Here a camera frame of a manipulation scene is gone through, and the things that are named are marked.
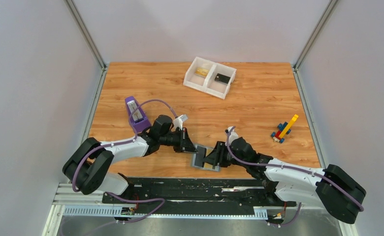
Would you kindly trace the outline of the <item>grey card holder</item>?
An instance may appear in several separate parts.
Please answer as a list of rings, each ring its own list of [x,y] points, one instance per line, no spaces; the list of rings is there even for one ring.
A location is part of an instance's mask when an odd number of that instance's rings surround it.
[[[194,144],[198,153],[192,154],[191,166],[197,169],[220,172],[219,164],[215,163],[215,158],[210,155],[214,148],[201,144]]]

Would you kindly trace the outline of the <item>gold credit card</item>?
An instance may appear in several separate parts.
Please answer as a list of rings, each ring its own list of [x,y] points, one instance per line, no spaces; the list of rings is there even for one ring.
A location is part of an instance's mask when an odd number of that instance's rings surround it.
[[[206,156],[203,159],[203,167],[209,170],[215,170],[216,155],[213,152],[213,149],[207,149]]]

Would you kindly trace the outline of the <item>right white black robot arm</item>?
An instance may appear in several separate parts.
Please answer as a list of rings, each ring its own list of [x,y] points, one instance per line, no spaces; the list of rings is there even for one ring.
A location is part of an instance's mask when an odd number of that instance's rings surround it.
[[[223,168],[238,165],[261,180],[264,198],[270,205],[283,201],[321,207],[347,224],[354,224],[364,210],[366,190],[337,165],[322,169],[286,163],[256,152],[242,137],[229,144],[218,141],[211,152],[198,150],[204,163]]]

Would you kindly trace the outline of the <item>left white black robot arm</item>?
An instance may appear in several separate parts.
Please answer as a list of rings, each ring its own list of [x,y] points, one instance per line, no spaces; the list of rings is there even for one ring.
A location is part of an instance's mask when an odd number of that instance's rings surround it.
[[[131,139],[113,142],[99,142],[87,138],[66,161],[62,173],[71,181],[75,192],[89,195],[97,190],[111,192],[122,203],[129,203],[134,190],[123,174],[110,173],[114,162],[133,157],[148,156],[157,152],[160,146],[173,147],[176,153],[197,153],[183,123],[187,115],[172,119],[160,115],[153,125]]]

